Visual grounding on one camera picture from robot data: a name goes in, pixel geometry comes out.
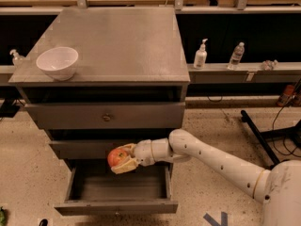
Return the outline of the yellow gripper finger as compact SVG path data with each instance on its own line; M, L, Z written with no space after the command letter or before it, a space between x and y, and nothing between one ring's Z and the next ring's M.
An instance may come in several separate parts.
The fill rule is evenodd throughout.
M123 160L119 161L118 163L113 164L111 166L111 170L115 174L122 174L125 172L135 170L138 166L139 164L137 160L135 158L128 156L125 157Z
M135 147L136 147L136 145L134 143L129 143L129 144L125 144L125 145L120 146L120 148L128 154L134 154L135 153Z

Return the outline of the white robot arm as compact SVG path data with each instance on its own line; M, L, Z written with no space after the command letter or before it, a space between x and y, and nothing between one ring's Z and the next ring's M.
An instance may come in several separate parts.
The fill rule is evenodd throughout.
M264 169L210 146L183 129L167 138L117 147L107 156L116 174L196 158L262 204L261 226L301 226L301 161L284 161Z

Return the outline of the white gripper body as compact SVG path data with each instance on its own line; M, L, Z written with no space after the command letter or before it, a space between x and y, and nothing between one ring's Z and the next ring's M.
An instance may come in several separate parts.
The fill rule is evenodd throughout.
M176 154L167 138L142 140L135 145L134 159L140 166L152 166L157 162L181 163L191 159L189 155Z

